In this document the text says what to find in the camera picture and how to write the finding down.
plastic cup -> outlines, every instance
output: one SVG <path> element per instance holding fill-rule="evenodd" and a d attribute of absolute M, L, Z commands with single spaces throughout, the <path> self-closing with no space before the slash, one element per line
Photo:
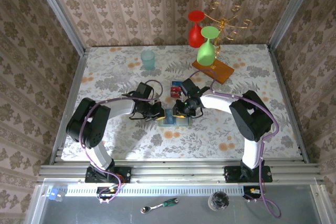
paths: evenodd
<path fill-rule="evenodd" d="M 145 50 L 141 53 L 141 60 L 146 70 L 155 68 L 155 53 L 152 50 Z"/>
<path fill-rule="evenodd" d="M 115 65 L 112 68 L 112 75 L 114 76 L 114 80 L 118 83 L 124 83 L 129 80 L 127 67 L 124 64 Z"/>
<path fill-rule="evenodd" d="M 217 191 L 209 197 L 208 205 L 212 211 L 224 210 L 229 205 L 229 197 L 223 191 Z"/>

wire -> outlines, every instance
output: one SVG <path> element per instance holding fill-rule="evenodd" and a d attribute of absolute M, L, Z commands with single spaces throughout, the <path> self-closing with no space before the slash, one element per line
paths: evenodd
<path fill-rule="evenodd" d="M 152 89 L 152 97 L 151 97 L 151 99 L 153 99 L 153 97 L 154 97 L 154 89 Z"/>
<path fill-rule="evenodd" d="M 157 83 L 160 85 L 160 87 L 161 87 L 161 93 L 159 94 L 159 96 L 158 96 L 157 98 L 154 98 L 154 99 L 143 99 L 143 98 L 135 98 L 135 97 L 119 97 L 119 98 L 107 99 L 107 100 L 104 100 L 104 101 L 97 102 L 97 103 L 90 109 L 90 111 L 89 111 L 89 113 L 87 114 L 87 116 L 84 118 L 83 124 L 82 124 L 82 126 L 81 126 L 81 128 L 80 128 L 79 136 L 78 136 L 78 141 L 79 141 L 79 144 L 80 144 L 81 148 L 85 151 L 85 154 L 86 154 L 88 160 L 90 161 L 90 163 L 91 163 L 97 170 L 99 170 L 99 171 L 101 171 L 101 172 L 103 172 L 103 173 L 106 173 L 106 174 L 110 174 L 110 175 L 112 175 L 113 177 L 115 177 L 115 178 L 118 180 L 118 189 L 117 189 L 117 191 L 115 192 L 115 194 L 114 194 L 111 198 L 107 199 L 106 202 L 110 202 L 111 200 L 113 200 L 113 199 L 117 196 L 117 194 L 119 193 L 120 188 L 121 188 L 121 181 L 120 181 L 120 178 L 119 178 L 116 174 L 114 174 L 114 173 L 112 173 L 112 172 L 109 172 L 109 171 L 107 171 L 107 170 L 104 170 L 104 169 L 100 168 L 100 167 L 99 167 L 99 166 L 92 160 L 92 158 L 89 156 L 89 154 L 87 153 L 87 150 L 86 150 L 86 148 L 85 148 L 85 146 L 84 146 L 84 144 L 83 144 L 83 131 L 84 131 L 85 125 L 86 125 L 86 123 L 88 122 L 88 120 L 89 120 L 89 118 L 90 118 L 90 115 L 91 115 L 91 114 L 93 113 L 93 111 L 96 109 L 96 107 L 98 107 L 98 106 L 101 105 L 101 104 L 110 103 L 110 102 L 115 102 L 115 101 L 119 101 L 119 100 L 139 100 L 139 101 L 150 102 L 150 101 L 154 101 L 154 100 L 158 99 L 158 98 L 162 95 L 162 93 L 163 93 L 163 86 L 162 86 L 162 84 L 161 84 L 159 81 L 156 81 L 156 80 L 149 80 L 149 81 L 155 81 L 155 82 L 157 82 Z"/>
<path fill-rule="evenodd" d="M 163 93 L 163 86 L 162 86 L 161 82 L 159 82 L 157 80 L 148 80 L 147 82 L 145 82 L 145 84 L 147 84 L 148 82 L 151 82 L 151 81 L 157 82 L 160 85 L 160 87 L 161 87 L 161 93 L 157 97 L 157 98 L 159 98 L 162 95 L 162 93 Z"/>
<path fill-rule="evenodd" d="M 263 178 L 261 179 L 261 182 L 264 184 L 264 185 L 263 185 L 263 187 L 264 187 L 264 194 L 266 194 L 266 185 L 265 185 L 265 181 L 264 181 Z"/>
<path fill-rule="evenodd" d="M 260 155 L 259 155 L 259 186 L 260 186 L 260 192 L 261 192 L 261 197 L 262 197 L 262 200 L 264 201 L 264 204 L 268 210 L 268 212 L 275 218 L 279 219 L 281 218 L 281 210 L 280 208 L 277 206 L 277 204 L 269 199 L 266 199 L 265 198 L 265 195 L 264 195 L 264 190 L 263 190 L 263 183 L 262 183 L 262 175 L 261 175 L 261 167 L 262 167 L 262 162 L 263 162 L 263 154 L 264 154 L 264 146 L 265 146 L 265 140 L 268 139 L 268 138 L 271 138 L 273 136 L 275 136 L 278 132 L 279 132 L 279 124 L 278 122 L 275 120 L 274 116 L 267 110 L 265 109 L 263 106 L 261 106 L 260 104 L 256 103 L 255 101 L 252 101 L 250 99 L 247 99 L 247 98 L 244 98 L 244 97 L 240 97 L 238 95 L 234 95 L 234 94 L 227 94 L 227 93 L 220 93 L 220 92 L 217 92 L 217 91 L 214 91 L 212 86 L 214 84 L 214 82 L 216 81 L 217 79 L 217 75 L 216 75 L 216 72 L 211 70 L 211 69 L 202 69 L 202 70 L 198 70 L 196 72 L 194 72 L 189 78 L 191 78 L 194 74 L 198 73 L 198 72 L 204 72 L 204 71 L 210 71 L 214 74 L 214 80 L 212 81 L 211 85 L 210 85 L 210 90 L 216 94 L 216 95 L 220 95 L 222 97 L 227 97 L 227 98 L 234 98 L 234 99 L 241 99 L 245 102 L 249 102 L 251 104 L 253 104 L 254 106 L 256 106 L 257 108 L 261 109 L 263 112 L 265 112 L 269 118 L 271 118 L 271 120 L 273 121 L 275 127 L 276 127 L 276 130 L 273 132 L 273 133 L 270 133 L 264 137 L 262 137 L 261 139 L 261 146 L 260 146 Z M 270 208 L 269 206 L 267 205 L 267 202 L 273 204 L 274 206 L 276 206 L 276 208 L 279 210 L 279 215 L 276 215 Z"/>
<path fill-rule="evenodd" d="M 118 173 L 116 173 L 116 175 L 120 178 L 120 179 L 122 179 L 122 185 L 123 184 L 125 184 L 125 179 L 124 179 L 124 177 L 123 176 L 121 176 L 121 174 L 118 174 Z"/>

wooden board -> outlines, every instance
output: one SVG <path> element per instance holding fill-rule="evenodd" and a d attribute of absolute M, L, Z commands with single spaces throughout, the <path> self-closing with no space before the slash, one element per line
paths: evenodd
<path fill-rule="evenodd" d="M 217 75 L 217 82 L 220 84 L 223 84 L 231 74 L 235 71 L 233 68 L 229 67 L 227 64 L 222 63 L 221 61 L 215 59 L 215 62 L 210 65 L 210 66 L 202 66 L 200 65 L 197 60 L 194 61 L 192 64 L 194 68 L 198 70 L 203 70 L 203 69 L 211 69 L 213 70 L 216 75 Z M 204 71 L 204 73 L 214 79 L 214 74 L 210 71 Z"/>

red wine glass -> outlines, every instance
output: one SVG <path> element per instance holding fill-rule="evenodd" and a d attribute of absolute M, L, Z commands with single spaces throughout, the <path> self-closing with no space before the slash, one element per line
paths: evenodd
<path fill-rule="evenodd" d="M 189 32 L 189 45 L 191 47 L 198 48 L 204 43 L 204 37 L 201 34 L 202 28 L 197 23 L 200 22 L 204 16 L 204 12 L 200 10 L 193 10 L 188 15 L 188 19 L 195 22 L 195 25 Z"/>

table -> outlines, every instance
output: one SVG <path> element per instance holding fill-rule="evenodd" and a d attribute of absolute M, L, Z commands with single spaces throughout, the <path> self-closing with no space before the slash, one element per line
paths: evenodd
<path fill-rule="evenodd" d="M 140 53 L 146 49 L 155 52 L 155 70 L 148 71 L 142 66 Z M 119 97 L 135 90 L 139 82 L 150 79 L 163 84 L 160 101 L 164 108 L 172 108 L 175 99 L 170 97 L 171 81 L 185 80 L 196 71 L 192 67 L 196 55 L 197 48 L 190 46 L 91 48 L 75 108 L 85 97 L 96 101 Z M 299 159 L 297 136 L 266 45 L 223 45 L 218 59 L 235 72 L 223 85 L 215 83 L 214 89 L 239 95 L 247 90 L 256 91 L 280 125 L 280 132 L 266 143 L 264 156 Z M 129 81 L 126 83 L 116 82 L 112 75 L 111 69 L 116 64 L 127 66 Z M 200 88 L 212 81 L 203 73 L 192 80 Z M 156 94 L 160 93 L 159 85 L 153 87 Z M 222 111 L 204 110 L 204 116 L 194 119 L 190 127 L 158 127 L 156 121 L 132 121 L 128 117 L 112 118 L 107 124 L 103 142 L 114 159 L 239 159 L 243 155 L 244 139 L 232 116 Z M 70 137 L 66 139 L 61 158 L 87 160 L 79 144 Z"/>

